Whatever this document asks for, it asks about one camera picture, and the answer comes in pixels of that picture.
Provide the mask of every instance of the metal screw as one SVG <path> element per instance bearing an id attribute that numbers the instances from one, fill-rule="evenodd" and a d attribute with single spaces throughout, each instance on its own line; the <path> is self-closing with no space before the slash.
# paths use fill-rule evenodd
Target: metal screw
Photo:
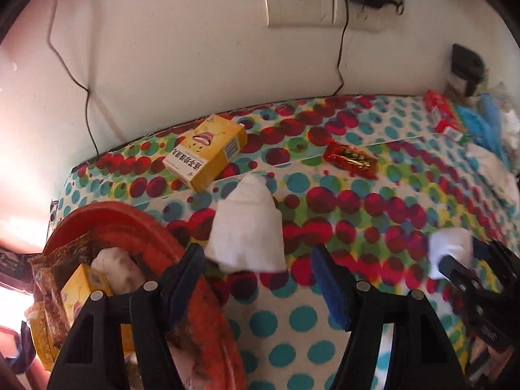
<path id="1" fill-rule="evenodd" d="M 424 293 L 422 291 L 420 291 L 419 289 L 412 290 L 412 298 L 420 301 L 423 297 L 424 297 Z"/>
<path id="2" fill-rule="evenodd" d="M 158 286 L 159 285 L 157 284 L 157 281 L 150 280 L 150 281 L 147 281 L 142 287 L 147 292 L 151 292 L 151 291 L 154 291 L 155 289 L 157 289 Z"/>
<path id="3" fill-rule="evenodd" d="M 372 286 L 368 281 L 358 281 L 356 283 L 356 289 L 362 292 L 368 292 Z"/>
<path id="4" fill-rule="evenodd" d="M 103 297 L 103 292 L 100 290 L 95 290 L 92 293 L 90 293 L 90 299 L 93 301 L 98 301 Z"/>

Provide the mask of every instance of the white wall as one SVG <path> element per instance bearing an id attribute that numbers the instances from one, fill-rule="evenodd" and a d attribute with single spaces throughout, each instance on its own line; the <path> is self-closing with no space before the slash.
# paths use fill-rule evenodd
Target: white wall
<path id="1" fill-rule="evenodd" d="M 21 218 L 33 221 L 25 237 L 42 245 L 50 199 L 94 155 L 85 92 L 45 44 L 51 1 L 33 0 L 0 46 L 4 241 L 14 237 L 2 222 Z M 60 0 L 53 42 L 94 90 L 90 126 L 105 151 L 201 115 L 328 95 L 339 84 L 340 35 L 267 28 L 264 0 Z M 492 83 L 504 80 L 520 101 L 520 50 L 484 0 L 406 0 L 393 30 L 347 32 L 344 91 L 442 89 L 452 43 L 480 53 Z"/>

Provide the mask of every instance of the red plate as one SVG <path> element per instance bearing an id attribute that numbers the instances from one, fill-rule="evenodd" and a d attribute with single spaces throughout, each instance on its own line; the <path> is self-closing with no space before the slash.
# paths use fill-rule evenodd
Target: red plate
<path id="1" fill-rule="evenodd" d="M 109 201 L 78 208 L 50 236 L 48 255 L 86 232 L 97 247 L 118 246 L 141 259 L 158 275 L 180 260 L 184 248 L 153 217 L 121 202 Z M 188 305 L 191 338 L 200 349 L 200 365 L 208 378 L 206 390 L 244 390 L 245 372 L 228 321 L 208 283 L 201 278 Z"/>

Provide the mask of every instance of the red candy wrapper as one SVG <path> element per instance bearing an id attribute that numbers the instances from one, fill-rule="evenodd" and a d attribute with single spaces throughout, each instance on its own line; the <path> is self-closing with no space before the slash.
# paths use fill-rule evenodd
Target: red candy wrapper
<path id="1" fill-rule="evenodd" d="M 330 141 L 323 159 L 333 166 L 348 170 L 367 179 L 376 180 L 378 161 L 372 155 L 350 145 Z"/>

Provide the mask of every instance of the bed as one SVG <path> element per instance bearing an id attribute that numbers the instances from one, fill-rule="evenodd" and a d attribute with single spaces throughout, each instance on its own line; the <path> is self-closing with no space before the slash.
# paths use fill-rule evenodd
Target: bed
<path id="1" fill-rule="evenodd" d="M 464 227 L 518 252 L 518 212 L 504 206 L 464 147 L 433 133 L 421 97 L 337 96 L 284 101 L 223 113 L 243 124 L 248 144 L 201 194 L 164 169 L 162 160 L 198 121 L 170 127 L 81 165 L 51 208 L 55 227 L 74 209 L 122 201 L 147 212 L 182 245 L 207 241 L 217 200 L 240 176 L 266 178 L 283 214 L 288 270 L 205 276 L 241 350 L 251 390 L 328 390 L 348 334 L 330 317 L 311 272 L 313 244 L 382 291 L 420 288 L 437 312 L 461 365 L 470 339 L 457 316 L 460 299 L 446 280 L 428 278 L 427 238 Z M 331 139 L 378 157 L 378 180 L 338 170 L 321 155 Z M 500 284 L 475 262 L 489 289 Z M 392 325 L 386 324 L 372 388 L 384 386 Z"/>

